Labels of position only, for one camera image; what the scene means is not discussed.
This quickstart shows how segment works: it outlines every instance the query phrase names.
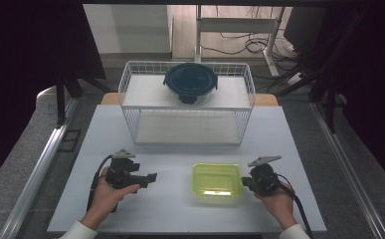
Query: human hand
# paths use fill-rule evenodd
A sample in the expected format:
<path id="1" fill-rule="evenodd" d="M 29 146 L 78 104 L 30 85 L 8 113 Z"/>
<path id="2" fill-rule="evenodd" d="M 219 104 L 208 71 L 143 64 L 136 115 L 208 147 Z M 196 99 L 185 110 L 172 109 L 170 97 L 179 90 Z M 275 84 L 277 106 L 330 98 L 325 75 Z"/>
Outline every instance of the human hand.
<path id="1" fill-rule="evenodd" d="M 282 182 L 282 185 L 291 190 L 288 184 Z M 293 217 L 293 199 L 281 188 L 277 189 L 273 195 L 263 196 L 255 193 L 255 197 L 264 202 L 267 210 L 277 219 L 284 230 L 296 224 Z"/>
<path id="2" fill-rule="evenodd" d="M 110 211 L 123 199 L 126 194 L 139 190 L 138 184 L 130 185 L 122 189 L 115 189 L 111 187 L 106 181 L 108 167 L 105 167 L 101 176 L 96 183 L 96 191 L 94 193 L 93 203 L 81 220 L 85 226 L 96 230 L 96 228 L 106 219 Z"/>

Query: white wire basket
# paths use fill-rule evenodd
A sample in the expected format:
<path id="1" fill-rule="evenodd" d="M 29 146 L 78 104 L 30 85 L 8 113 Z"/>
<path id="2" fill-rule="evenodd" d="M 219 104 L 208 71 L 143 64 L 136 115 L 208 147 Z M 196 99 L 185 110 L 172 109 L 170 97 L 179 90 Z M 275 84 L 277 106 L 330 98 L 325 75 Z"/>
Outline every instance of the white wire basket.
<path id="1" fill-rule="evenodd" d="M 118 87 L 135 143 L 239 145 L 254 106 L 247 64 L 202 63 L 218 76 L 218 89 L 200 106 L 182 105 L 163 85 L 171 68 L 184 62 L 128 62 Z"/>

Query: yellow-green container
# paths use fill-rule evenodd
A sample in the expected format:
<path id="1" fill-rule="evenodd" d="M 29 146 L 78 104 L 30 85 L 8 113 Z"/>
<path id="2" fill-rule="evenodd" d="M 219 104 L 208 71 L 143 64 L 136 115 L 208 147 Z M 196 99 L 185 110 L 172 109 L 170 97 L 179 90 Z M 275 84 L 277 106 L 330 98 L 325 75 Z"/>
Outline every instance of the yellow-green container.
<path id="1" fill-rule="evenodd" d="M 192 173 L 192 192 L 200 196 L 239 196 L 242 193 L 240 171 L 237 164 L 195 164 Z"/>

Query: cable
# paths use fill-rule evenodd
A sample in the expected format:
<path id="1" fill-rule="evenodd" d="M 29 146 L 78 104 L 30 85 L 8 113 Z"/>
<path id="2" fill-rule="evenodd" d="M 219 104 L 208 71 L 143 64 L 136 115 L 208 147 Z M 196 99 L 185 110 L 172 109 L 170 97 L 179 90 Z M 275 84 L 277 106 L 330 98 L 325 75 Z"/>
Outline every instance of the cable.
<path id="1" fill-rule="evenodd" d="M 101 169 L 104 166 L 104 164 L 111 158 L 111 155 L 107 156 L 105 159 L 102 160 L 101 164 L 98 167 L 98 170 L 96 171 L 96 174 L 94 174 L 93 182 L 91 183 L 91 189 L 90 189 L 90 196 L 88 198 L 88 204 L 87 204 L 87 211 L 90 209 L 91 204 L 93 203 L 94 193 L 96 192 L 96 184 L 99 179 L 99 174 L 101 173 Z"/>
<path id="2" fill-rule="evenodd" d="M 290 182 L 284 176 L 280 175 L 280 177 L 284 178 L 291 187 Z M 306 228 L 306 234 L 310 239 L 313 239 L 312 230 L 310 229 L 309 222 L 307 221 L 306 214 L 304 213 L 303 205 L 301 204 L 300 199 L 294 193 L 294 190 L 292 189 L 292 187 L 291 189 L 287 188 L 279 180 L 273 180 L 272 178 L 265 175 L 264 175 L 264 179 L 267 179 L 270 182 L 274 183 L 276 186 L 278 186 L 283 191 L 285 191 L 294 200 L 294 202 L 297 205 L 298 211 L 300 212 L 301 219 L 303 220 L 304 227 Z"/>
<path id="3" fill-rule="evenodd" d="M 303 205 L 301 205 L 300 199 L 298 199 L 297 195 L 293 191 L 291 191 L 281 183 L 279 187 L 282 190 L 284 190 L 288 195 L 290 195 L 291 198 L 296 203 L 298 211 L 300 212 L 301 219 L 303 220 L 304 227 L 306 227 L 306 234 L 310 239 L 313 239 L 312 230 L 310 229 L 309 222 L 307 221 L 307 218 L 306 218 L 306 214 L 304 214 Z"/>

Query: white tabletop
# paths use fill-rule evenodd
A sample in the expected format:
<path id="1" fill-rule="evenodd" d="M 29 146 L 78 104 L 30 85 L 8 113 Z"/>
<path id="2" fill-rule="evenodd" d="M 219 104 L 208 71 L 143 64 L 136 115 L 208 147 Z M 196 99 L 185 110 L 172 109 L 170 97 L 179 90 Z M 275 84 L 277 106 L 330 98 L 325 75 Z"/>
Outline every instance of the white tabletop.
<path id="1" fill-rule="evenodd" d="M 65 232 L 81 219 L 90 185 L 101 161 L 125 148 L 141 163 L 136 175 L 158 173 L 157 180 L 124 197 L 115 213 L 98 228 L 120 234 L 263 233 L 281 231 L 263 203 L 248 188 L 233 200 L 203 200 L 192 189 L 192 167 L 198 162 L 236 163 L 248 176 L 247 163 L 259 155 L 281 155 L 271 163 L 289 179 L 313 231 L 325 225 L 281 107 L 255 107 L 240 146 L 135 145 L 119 106 L 97 106 L 49 232 Z M 294 215 L 302 224 L 297 207 Z"/>

